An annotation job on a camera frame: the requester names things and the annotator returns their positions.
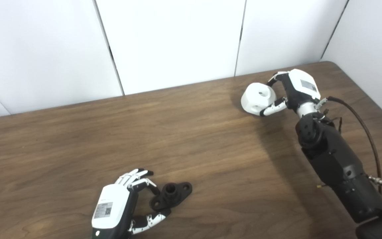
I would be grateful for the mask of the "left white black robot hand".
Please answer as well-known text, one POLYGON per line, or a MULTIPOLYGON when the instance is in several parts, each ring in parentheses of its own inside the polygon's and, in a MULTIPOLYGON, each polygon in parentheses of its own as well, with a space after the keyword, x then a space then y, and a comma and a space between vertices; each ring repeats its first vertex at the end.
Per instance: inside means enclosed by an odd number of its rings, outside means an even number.
POLYGON ((132 235, 155 227, 171 214, 168 208, 146 216, 134 216, 140 191, 149 188, 154 195, 160 194, 156 184, 147 178, 153 174, 137 168, 103 187, 92 216, 93 239, 130 239, 132 235))

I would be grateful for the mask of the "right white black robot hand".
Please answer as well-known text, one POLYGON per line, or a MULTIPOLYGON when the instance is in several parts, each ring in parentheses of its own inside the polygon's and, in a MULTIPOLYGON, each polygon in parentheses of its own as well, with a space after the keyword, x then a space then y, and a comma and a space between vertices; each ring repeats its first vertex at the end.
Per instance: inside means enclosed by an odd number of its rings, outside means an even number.
POLYGON ((317 105, 321 96, 310 74, 299 69, 279 71, 269 79, 267 86, 272 87, 277 82, 282 83, 286 95, 261 110, 260 116, 269 116, 285 109, 293 110, 299 118, 319 112, 317 105))

